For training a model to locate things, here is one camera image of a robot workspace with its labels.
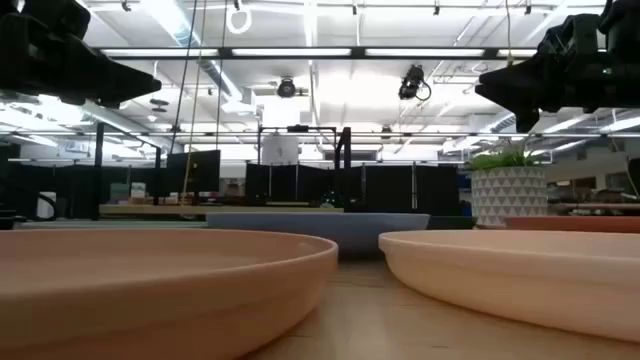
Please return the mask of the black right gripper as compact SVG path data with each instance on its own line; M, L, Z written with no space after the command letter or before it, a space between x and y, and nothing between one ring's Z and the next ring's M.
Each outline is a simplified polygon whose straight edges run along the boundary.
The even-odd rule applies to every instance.
M528 133L540 108L639 108L639 50L612 52L545 49L479 77L475 92L512 112L516 131Z

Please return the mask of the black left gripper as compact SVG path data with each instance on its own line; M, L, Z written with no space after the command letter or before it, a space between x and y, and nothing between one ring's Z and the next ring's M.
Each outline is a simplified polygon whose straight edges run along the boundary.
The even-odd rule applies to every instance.
M64 94L119 109L122 102L161 89L152 75L120 64L70 33L56 33L32 16L1 17L1 89L27 94Z

